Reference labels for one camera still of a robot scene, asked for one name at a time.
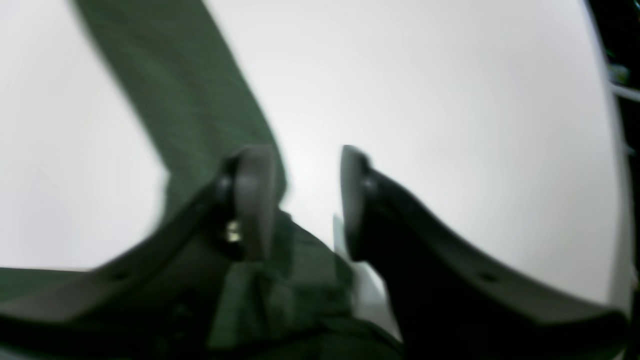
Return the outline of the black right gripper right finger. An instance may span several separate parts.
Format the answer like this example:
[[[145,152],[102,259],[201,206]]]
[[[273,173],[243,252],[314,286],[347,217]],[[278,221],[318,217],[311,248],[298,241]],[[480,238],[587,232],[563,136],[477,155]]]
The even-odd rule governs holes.
[[[355,146],[340,160],[349,256],[384,282],[409,360],[612,360],[629,342],[620,309],[558,291],[440,221]]]

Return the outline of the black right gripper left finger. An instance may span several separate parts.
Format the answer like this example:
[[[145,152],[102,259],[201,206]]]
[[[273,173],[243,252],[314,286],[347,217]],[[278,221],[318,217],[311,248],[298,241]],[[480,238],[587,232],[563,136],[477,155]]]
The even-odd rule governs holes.
[[[108,263],[1,305],[1,348],[35,360],[206,357],[231,266],[268,257],[275,155],[245,146],[149,238]]]

